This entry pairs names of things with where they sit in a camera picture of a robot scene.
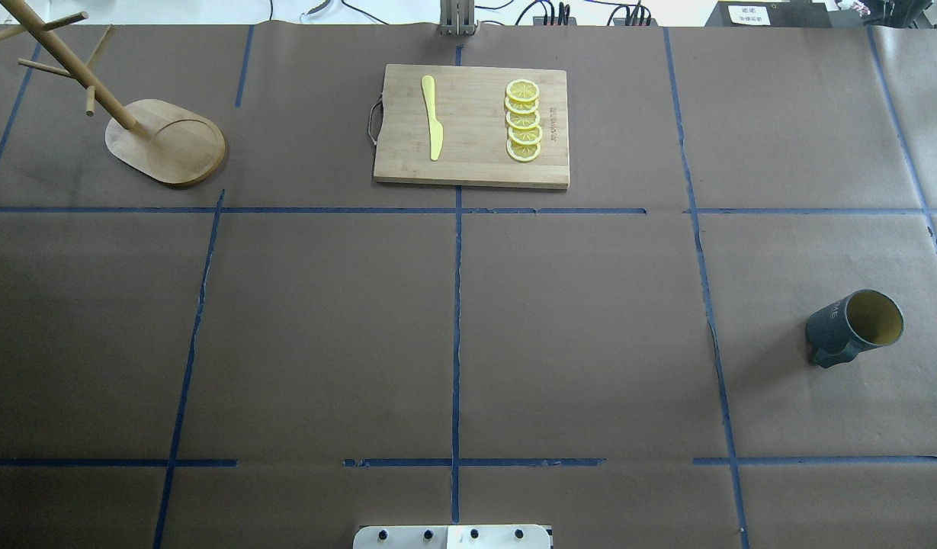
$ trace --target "wooden cutting board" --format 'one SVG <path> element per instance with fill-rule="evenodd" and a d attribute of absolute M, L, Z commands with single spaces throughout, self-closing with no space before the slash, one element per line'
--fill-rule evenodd
<path fill-rule="evenodd" d="M 427 109 L 420 79 L 435 81 L 444 145 L 430 159 Z M 541 154 L 530 162 L 505 150 L 505 87 L 518 78 L 539 84 Z M 383 124 L 374 181 L 513 188 L 568 188 L 570 137 L 566 72 L 482 66 L 388 65 L 383 77 Z"/>

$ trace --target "wooden mug tree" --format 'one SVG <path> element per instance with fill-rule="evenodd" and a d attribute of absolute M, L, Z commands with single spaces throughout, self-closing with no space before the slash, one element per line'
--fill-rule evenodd
<path fill-rule="evenodd" d="M 220 166 L 226 145 L 224 135 L 214 122 L 155 98 L 144 98 L 123 105 L 95 77 L 92 67 L 112 35 L 112 25 L 106 29 L 88 62 L 82 63 L 54 33 L 54 29 L 85 20 L 88 15 L 84 11 L 46 23 L 25 0 L 0 2 L 20 22 L 18 27 L 1 30 L 0 41 L 25 31 L 30 32 L 64 69 L 28 59 L 18 59 L 18 63 L 72 78 L 82 84 L 87 94 L 85 114 L 95 114 L 95 103 L 98 101 L 112 115 L 105 131 L 105 143 L 117 159 L 173 187 L 195 184 Z"/>

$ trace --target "knife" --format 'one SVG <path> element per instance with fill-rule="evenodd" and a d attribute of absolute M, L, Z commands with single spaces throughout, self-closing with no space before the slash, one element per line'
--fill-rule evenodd
<path fill-rule="evenodd" d="M 425 74 L 420 78 L 420 91 L 424 92 L 424 104 L 427 107 L 427 129 L 431 135 L 431 160 L 437 160 L 441 155 L 441 144 L 444 143 L 444 126 L 438 121 L 434 112 L 434 76 Z"/>

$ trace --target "mug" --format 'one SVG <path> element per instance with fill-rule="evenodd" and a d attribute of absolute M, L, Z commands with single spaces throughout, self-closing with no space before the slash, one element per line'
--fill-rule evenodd
<path fill-rule="evenodd" d="M 854 361 L 859 352 L 892 345 L 904 330 L 905 319 L 892 298 L 856 291 L 810 315 L 810 361 L 821 368 Z"/>

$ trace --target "lemon slice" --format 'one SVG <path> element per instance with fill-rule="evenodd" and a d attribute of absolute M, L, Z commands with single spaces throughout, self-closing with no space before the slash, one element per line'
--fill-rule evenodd
<path fill-rule="evenodd" d="M 539 108 L 539 100 L 532 101 L 531 103 L 519 103 L 519 101 L 505 98 L 505 108 L 509 112 L 515 112 L 515 114 L 530 114 L 530 112 L 535 112 Z"/>
<path fill-rule="evenodd" d="M 513 160 L 519 160 L 520 162 L 530 162 L 535 160 L 535 157 L 539 156 L 539 143 L 535 145 L 519 145 L 519 143 L 514 142 L 514 140 L 507 139 L 505 140 L 505 150 L 509 153 L 509 156 L 512 156 Z"/>
<path fill-rule="evenodd" d="M 542 140 L 542 127 L 537 126 L 528 130 L 509 128 L 509 139 L 518 145 L 535 145 Z"/>
<path fill-rule="evenodd" d="M 513 80 L 505 87 L 505 94 L 513 101 L 530 103 L 530 101 L 535 101 L 535 98 L 539 97 L 539 86 L 531 80 Z"/>
<path fill-rule="evenodd" d="M 505 122 L 517 130 L 530 130 L 539 125 L 539 113 L 530 112 L 530 114 L 515 114 L 515 112 L 506 112 Z"/>

